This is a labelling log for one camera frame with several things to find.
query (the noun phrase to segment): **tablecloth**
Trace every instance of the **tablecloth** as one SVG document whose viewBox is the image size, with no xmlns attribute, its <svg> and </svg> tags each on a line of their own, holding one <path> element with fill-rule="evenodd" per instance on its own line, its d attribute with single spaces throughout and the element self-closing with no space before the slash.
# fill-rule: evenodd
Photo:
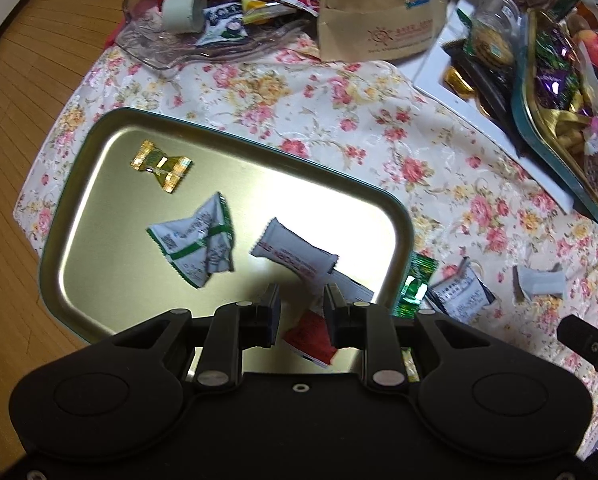
<svg viewBox="0 0 598 480">
<path fill-rule="evenodd" d="M 598 327 L 598 226 L 554 201 L 484 135 L 423 96 L 390 63 L 323 63 L 307 36 L 250 62 L 154 72 L 106 50 L 67 102 L 33 164 L 14 217 L 41 254 L 74 158 L 104 113 L 135 107 L 230 132 L 394 194 L 415 249 L 440 261 L 433 282 L 469 256 L 497 299 L 476 328 L 574 372 L 594 415 L 579 456 L 598 439 L 598 374 L 556 340 L 568 314 Z M 512 267 L 568 278 L 564 298 L 518 301 Z"/>
</svg>

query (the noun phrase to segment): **red fruit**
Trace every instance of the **red fruit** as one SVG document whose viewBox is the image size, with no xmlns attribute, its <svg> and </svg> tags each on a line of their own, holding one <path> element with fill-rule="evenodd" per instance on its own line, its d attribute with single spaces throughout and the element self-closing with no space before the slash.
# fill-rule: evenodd
<svg viewBox="0 0 598 480">
<path fill-rule="evenodd" d="M 576 33 L 572 39 L 575 44 L 579 44 L 579 41 L 583 42 L 592 64 L 598 68 L 598 34 L 594 30 L 582 30 Z"/>
</svg>

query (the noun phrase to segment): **brown paper bag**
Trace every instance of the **brown paper bag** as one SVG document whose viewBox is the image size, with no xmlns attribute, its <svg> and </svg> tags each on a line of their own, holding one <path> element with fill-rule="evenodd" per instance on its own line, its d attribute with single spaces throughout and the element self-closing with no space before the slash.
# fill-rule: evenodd
<svg viewBox="0 0 598 480">
<path fill-rule="evenodd" d="M 320 0 L 324 61 L 397 59 L 430 46 L 445 24 L 447 0 Z"/>
</svg>

